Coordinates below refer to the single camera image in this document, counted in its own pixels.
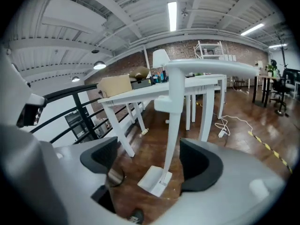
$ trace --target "brick wall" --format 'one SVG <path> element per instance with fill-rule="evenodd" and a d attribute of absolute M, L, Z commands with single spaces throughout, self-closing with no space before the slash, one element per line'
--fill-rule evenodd
<path fill-rule="evenodd" d="M 193 47 L 197 45 L 197 40 L 189 40 L 183 42 L 170 43 L 165 45 L 160 45 L 151 49 L 147 49 L 148 60 L 150 64 L 150 68 L 152 67 L 152 55 L 153 52 L 157 49 L 165 49 L 170 59 L 183 59 L 183 58 L 195 58 Z M 201 43 L 216 43 L 216 40 L 201 40 Z M 259 49 L 234 43 L 222 41 L 224 54 L 232 54 L 236 56 L 236 60 L 238 62 L 246 63 L 254 66 L 255 62 L 261 60 L 263 65 L 266 66 L 268 64 L 268 54 Z M 128 74 L 133 71 L 138 66 L 146 67 L 146 60 L 143 52 L 137 52 L 128 57 L 125 57 L 106 68 L 100 70 L 93 76 L 89 77 L 85 84 L 98 83 L 103 77 L 107 76 L 118 76 L 123 74 Z M 151 74 L 156 74 L 157 72 L 161 72 L 161 68 L 152 68 Z M 89 99 L 95 99 L 98 97 L 96 90 L 88 91 Z M 92 104 L 94 111 L 97 111 L 102 108 L 102 106 L 95 102 Z M 114 110 L 117 111 L 122 106 L 115 106 Z M 117 117 L 120 119 L 124 114 L 126 114 L 126 109 L 120 112 Z M 105 117 L 105 113 L 101 112 L 97 117 L 102 118 Z"/>

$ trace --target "white ceiling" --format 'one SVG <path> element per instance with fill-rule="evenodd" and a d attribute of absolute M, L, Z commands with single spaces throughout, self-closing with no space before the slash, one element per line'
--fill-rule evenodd
<path fill-rule="evenodd" d="M 172 1 L 178 2 L 175 32 L 168 22 Z M 55 6 L 57 14 L 49 12 Z M 265 24 L 262 30 L 240 36 L 259 23 Z M 278 29 L 291 39 L 270 0 L 26 0 L 7 28 L 4 46 L 28 82 L 72 74 L 85 79 L 97 60 L 109 65 L 143 46 L 220 39 L 265 49 L 277 43 Z M 99 53 L 92 54 L 94 49 Z"/>

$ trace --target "hazard tape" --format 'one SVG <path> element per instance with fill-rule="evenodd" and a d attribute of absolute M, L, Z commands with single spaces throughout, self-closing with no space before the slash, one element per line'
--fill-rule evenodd
<path fill-rule="evenodd" d="M 251 133 L 250 131 L 248 131 L 248 133 L 249 133 L 251 136 L 253 136 L 257 141 L 259 141 L 260 143 L 262 143 L 268 150 L 270 150 L 271 152 L 273 152 L 274 155 L 275 155 L 275 157 L 279 158 L 279 159 L 282 161 L 282 163 L 288 168 L 288 170 L 289 170 L 291 173 L 293 173 L 291 167 L 287 164 L 287 162 L 286 162 L 284 159 L 282 159 L 282 158 L 280 157 L 280 155 L 279 155 L 278 152 L 274 151 L 268 144 L 264 143 L 259 137 L 255 136 L 255 135 L 254 135 L 253 133 Z"/>

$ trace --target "shelving unit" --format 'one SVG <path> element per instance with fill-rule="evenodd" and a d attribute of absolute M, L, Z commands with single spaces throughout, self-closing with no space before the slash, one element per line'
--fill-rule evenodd
<path fill-rule="evenodd" d="M 224 51 L 221 41 L 216 44 L 201 44 L 198 41 L 197 46 L 194 47 L 195 57 L 198 59 L 220 59 L 224 57 Z"/>

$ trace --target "railing post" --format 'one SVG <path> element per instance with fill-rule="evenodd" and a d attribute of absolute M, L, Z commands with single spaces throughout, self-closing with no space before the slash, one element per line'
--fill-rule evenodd
<path fill-rule="evenodd" d="M 92 137 L 96 140 L 98 139 L 98 136 L 96 135 L 95 131 L 93 130 L 92 125 L 90 124 L 88 118 L 85 116 L 84 110 L 83 110 L 83 106 L 80 102 L 80 99 L 78 97 L 78 93 L 73 94 L 73 99 L 75 101 L 76 107 L 80 113 L 80 116 L 82 118 L 82 120 L 84 121 L 88 131 L 90 132 L 90 134 L 92 135 Z"/>

